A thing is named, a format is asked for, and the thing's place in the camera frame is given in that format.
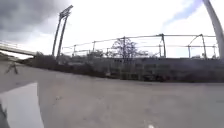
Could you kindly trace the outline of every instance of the cloud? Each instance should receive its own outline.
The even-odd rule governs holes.
[[[57,15],[66,4],[64,0],[0,0],[0,39],[25,38],[37,26]],[[47,30],[51,28],[51,24],[48,25],[38,29]]]
[[[183,1],[183,9],[180,12],[174,14],[174,16],[164,23],[164,27],[168,26],[170,23],[189,18],[197,9],[203,4],[202,0],[185,0]]]

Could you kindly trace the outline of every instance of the concrete ground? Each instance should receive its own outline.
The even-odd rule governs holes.
[[[37,81],[45,128],[223,128],[224,86],[110,80],[19,66],[0,93]]]

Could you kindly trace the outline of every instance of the sky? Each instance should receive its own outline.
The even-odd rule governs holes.
[[[40,51],[44,54],[52,52],[58,12],[70,4],[74,7],[66,26],[63,47],[124,36],[146,36],[160,33],[215,35],[211,20],[201,0],[67,0],[63,3],[60,0],[48,0],[48,2],[43,2],[44,0],[36,0],[37,2],[34,2],[35,0],[0,0],[0,6],[3,5],[2,2],[14,5],[10,3],[13,1],[20,1],[20,3],[14,3],[20,5],[17,7],[20,10],[14,9],[14,12],[9,13],[13,17],[10,22],[7,18],[0,22],[1,40],[7,43],[17,43],[22,49]],[[29,5],[23,4],[24,1],[30,1]],[[222,15],[224,1],[211,0],[211,3],[221,23],[224,24],[224,15]],[[193,38],[167,37],[165,40],[166,45],[183,46],[189,44]],[[138,47],[155,46],[160,40],[160,38],[133,39],[139,42]],[[205,41],[208,42],[207,45],[214,45],[216,42],[215,38],[205,38]],[[112,44],[113,41],[97,43],[96,49],[108,48]],[[201,39],[196,39],[193,44],[201,45]],[[92,44],[76,47],[76,50],[83,49],[92,50]],[[62,52],[71,54],[72,50],[63,48]],[[141,50],[152,53],[159,51],[158,48],[149,47],[141,48]],[[192,56],[200,55],[203,49],[192,48],[191,51]],[[207,52],[212,56],[213,48],[208,48]],[[188,57],[188,49],[167,47],[167,56]]]

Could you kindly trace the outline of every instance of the dark cloud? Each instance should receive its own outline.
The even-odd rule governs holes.
[[[68,5],[67,0],[0,0],[0,39],[20,40],[37,27],[52,29],[55,24],[46,21]]]

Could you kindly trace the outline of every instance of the white pole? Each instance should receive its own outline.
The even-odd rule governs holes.
[[[214,8],[212,7],[210,0],[203,0],[203,2],[213,24],[216,40],[218,42],[220,59],[224,59],[224,34],[221,23],[219,21],[218,16],[215,13]]]

